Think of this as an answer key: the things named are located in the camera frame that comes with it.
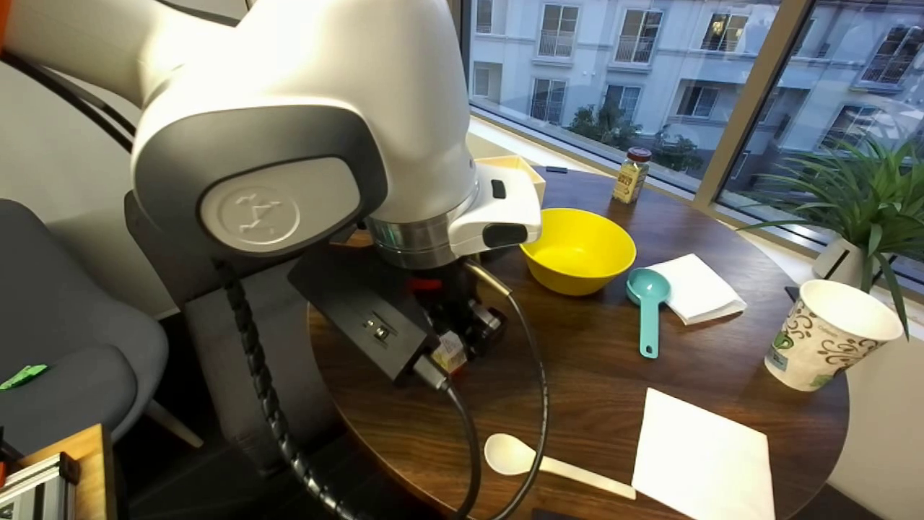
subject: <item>white paper cup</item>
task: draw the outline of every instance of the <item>white paper cup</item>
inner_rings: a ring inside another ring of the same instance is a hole
[[[857,364],[900,332],[899,316],[873,296],[836,280],[805,280],[766,367],[785,389],[815,393],[836,370]]]

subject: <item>white plastic spoon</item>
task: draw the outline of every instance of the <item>white plastic spoon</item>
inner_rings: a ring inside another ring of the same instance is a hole
[[[502,475],[502,477],[516,477],[516,475],[526,475],[532,459],[533,459],[533,452],[519,443],[516,436],[512,435],[494,435],[489,436],[486,443],[486,459],[489,467]],[[634,488],[618,484],[618,480],[610,480],[603,475],[592,475],[587,469],[578,469],[578,467],[568,467],[568,462],[559,462],[559,459],[551,459],[551,458],[542,458],[542,467],[541,467],[546,475],[556,475],[556,477],[567,477],[567,480],[578,480],[578,484],[587,484],[587,485],[594,485],[594,488],[603,488],[610,494],[618,494],[618,498],[627,498],[627,501],[634,501]]]

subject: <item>teal spoon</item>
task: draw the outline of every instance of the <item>teal spoon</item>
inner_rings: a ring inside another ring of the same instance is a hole
[[[659,358],[659,308],[669,298],[669,280],[653,269],[633,269],[627,293],[642,308],[637,354],[642,358]]]

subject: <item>apartment building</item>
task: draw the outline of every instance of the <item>apartment building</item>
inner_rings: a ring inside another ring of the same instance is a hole
[[[603,107],[634,143],[685,139],[711,157],[777,13],[772,0],[477,0],[471,95],[551,134]],[[920,23],[913,0],[819,0],[744,153],[917,139]]]

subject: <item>dark wooden table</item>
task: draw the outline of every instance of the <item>dark wooden table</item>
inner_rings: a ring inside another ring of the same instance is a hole
[[[819,393],[793,393],[766,374],[763,355],[792,302],[792,283],[759,250],[730,230],[692,211],[685,201],[643,192],[634,207],[610,204],[613,181],[549,173],[546,207],[575,207],[610,215],[637,243],[634,267],[696,251],[744,302],[748,313],[702,326],[685,326],[660,311],[660,358],[637,355],[637,308],[623,296],[623,279],[594,298],[559,298],[536,286],[519,251],[486,261],[489,272],[513,290],[541,342],[551,383],[551,435],[546,454],[590,471],[633,484],[643,393],[655,389],[734,423],[767,435],[777,517],[799,511],[836,462],[848,397],[836,376]],[[454,404],[415,378],[387,383],[356,347],[312,316],[312,339],[325,389],[353,435],[409,491],[454,511],[467,488],[467,449]],[[494,430],[536,443],[541,393],[523,332],[457,376],[477,417],[478,436]],[[497,477],[489,467],[473,517],[494,517],[519,480]],[[516,517],[551,511],[562,517],[681,517],[637,498],[621,501],[541,477]]]

